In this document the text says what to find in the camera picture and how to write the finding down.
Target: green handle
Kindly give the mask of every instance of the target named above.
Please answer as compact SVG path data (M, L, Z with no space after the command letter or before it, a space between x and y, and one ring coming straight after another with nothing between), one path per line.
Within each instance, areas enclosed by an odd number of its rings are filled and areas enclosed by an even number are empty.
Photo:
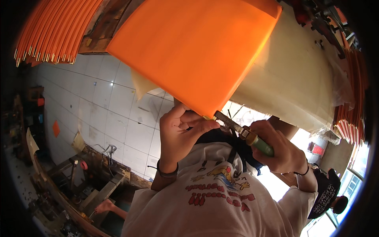
M265 143L265 141L263 141L260 137L257 137L254 140L252 145L255 146L258 150L260 150L266 156L270 156L270 157L274 156L274 149L270 145Z

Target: hand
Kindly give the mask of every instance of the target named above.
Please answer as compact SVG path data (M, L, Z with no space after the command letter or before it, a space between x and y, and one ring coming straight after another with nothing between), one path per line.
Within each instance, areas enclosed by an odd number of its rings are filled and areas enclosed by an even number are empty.
M289 173L295 171L304 174L308 169L308 162L302 150L291 143L278 130L274 130L266 120L253 122L250 128L267 144L274 148L274 157L268 157L255 146L251 146L253 157L262 164L266 164L276 173Z
M213 120L205 120L180 103L160 119L161 159L159 169L163 173L176 170L177 162L186 157L198 138L212 129L220 128Z

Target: black t-shirt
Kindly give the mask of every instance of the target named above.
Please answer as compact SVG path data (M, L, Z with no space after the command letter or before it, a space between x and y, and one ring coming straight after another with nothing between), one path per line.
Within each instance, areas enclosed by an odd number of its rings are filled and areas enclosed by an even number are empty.
M324 212L330 208L332 202L337 198L341 186L341 181L336 175L334 169L329 170L329 178L327 178L319 169L315 169L313 173L317 179L318 196L309 213L308 219L316 219L324 214Z

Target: orange square piece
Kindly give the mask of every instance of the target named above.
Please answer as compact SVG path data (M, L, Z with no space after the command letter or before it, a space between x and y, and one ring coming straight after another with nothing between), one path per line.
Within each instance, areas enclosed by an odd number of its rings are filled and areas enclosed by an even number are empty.
M281 12L275 0L146 0L106 50L212 118L249 71Z
M39 98L37 101L38 106L42 106L45 104L45 99L44 98Z
M58 125L57 120L55 120L55 122L53 124L53 132L54 132L55 137L58 137L59 133L61 132L61 130L59 129L59 125Z

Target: stack of orange sticks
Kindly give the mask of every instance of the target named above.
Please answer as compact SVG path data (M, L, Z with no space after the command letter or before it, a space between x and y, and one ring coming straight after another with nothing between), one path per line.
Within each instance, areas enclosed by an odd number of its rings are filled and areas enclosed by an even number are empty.
M103 0L41 0L16 41L14 59L35 66L41 62L75 62L84 32Z
M349 64L349 81L354 94L355 107L349 111L349 105L337 106L334 114L334 126L342 138L355 145L362 145L365 140L363 123L363 102L368 78L363 54L357 50L345 50Z

